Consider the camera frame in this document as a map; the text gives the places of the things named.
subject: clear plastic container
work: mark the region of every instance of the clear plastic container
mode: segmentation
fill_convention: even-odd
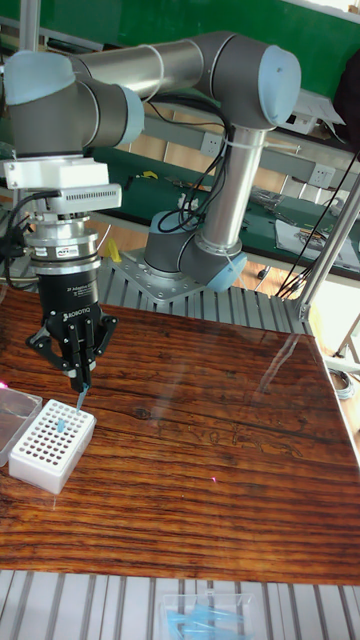
[[[165,595],[161,640],[264,640],[265,621],[251,593]]]
[[[0,467],[42,408],[42,398],[0,388]]]

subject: electrical outlet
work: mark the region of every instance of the electrical outlet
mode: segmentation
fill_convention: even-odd
[[[221,140],[222,136],[211,133],[211,131],[206,131],[200,148],[201,153],[203,153],[204,156],[215,158],[220,151]]]
[[[308,180],[308,184],[311,184],[313,187],[319,187],[320,189],[328,189],[334,175],[334,167],[327,167],[325,164],[316,163],[310,179]]]

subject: pipette tip box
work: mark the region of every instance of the pipette tip box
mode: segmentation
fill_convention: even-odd
[[[88,446],[95,424],[90,413],[49,400],[11,451],[9,474],[59,494]]]

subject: wooden table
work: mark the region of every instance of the wooden table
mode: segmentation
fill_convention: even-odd
[[[84,410],[97,426],[56,498],[0,471],[0,568],[358,584],[359,469],[315,340],[107,307],[120,323]],[[74,404],[0,306],[0,377]]]

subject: green wall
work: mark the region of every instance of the green wall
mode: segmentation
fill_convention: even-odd
[[[18,19],[20,0],[0,0]],[[360,24],[282,0],[42,0],[41,25],[97,42],[135,45],[227,29],[292,51],[304,89],[333,96]]]

